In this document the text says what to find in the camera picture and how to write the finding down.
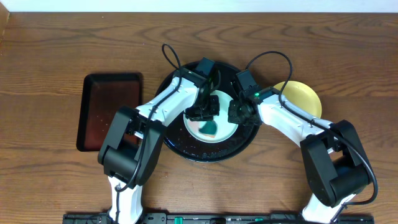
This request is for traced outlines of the green scrubbing sponge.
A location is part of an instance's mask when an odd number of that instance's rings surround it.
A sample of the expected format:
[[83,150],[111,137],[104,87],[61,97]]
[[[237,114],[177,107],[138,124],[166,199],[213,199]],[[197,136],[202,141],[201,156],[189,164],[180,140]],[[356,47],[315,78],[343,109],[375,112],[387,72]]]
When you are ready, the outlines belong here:
[[217,134],[217,123],[212,121],[207,121],[198,131],[200,134],[214,138]]

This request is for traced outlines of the yellow plate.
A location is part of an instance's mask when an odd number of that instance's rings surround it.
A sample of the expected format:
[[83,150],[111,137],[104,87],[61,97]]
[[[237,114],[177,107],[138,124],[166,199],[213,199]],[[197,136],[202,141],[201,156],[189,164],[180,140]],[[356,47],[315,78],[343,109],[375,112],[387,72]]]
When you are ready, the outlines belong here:
[[322,104],[320,98],[308,85],[297,81],[288,81],[282,94],[290,101],[289,108],[293,108],[293,105],[295,105],[312,116],[321,117]]

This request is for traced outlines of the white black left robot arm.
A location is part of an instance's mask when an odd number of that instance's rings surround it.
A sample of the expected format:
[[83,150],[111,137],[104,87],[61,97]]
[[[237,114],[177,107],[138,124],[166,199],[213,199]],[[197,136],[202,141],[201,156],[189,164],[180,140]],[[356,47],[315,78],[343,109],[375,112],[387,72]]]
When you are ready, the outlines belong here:
[[219,104],[212,92],[220,81],[218,71],[178,68],[169,86],[150,102],[117,110],[98,154],[112,187],[111,223],[140,220],[142,188],[157,165],[167,126],[186,111],[200,121],[213,118]]

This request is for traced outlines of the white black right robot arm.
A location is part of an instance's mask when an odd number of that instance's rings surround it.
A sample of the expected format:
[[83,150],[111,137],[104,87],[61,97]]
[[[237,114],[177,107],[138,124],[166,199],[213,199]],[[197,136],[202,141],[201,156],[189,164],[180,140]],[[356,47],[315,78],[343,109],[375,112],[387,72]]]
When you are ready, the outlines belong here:
[[302,211],[308,222],[335,223],[353,198],[377,180],[354,126],[347,120],[332,123],[291,103],[279,90],[250,88],[241,91],[228,108],[228,121],[264,123],[296,143],[302,153],[312,191]]

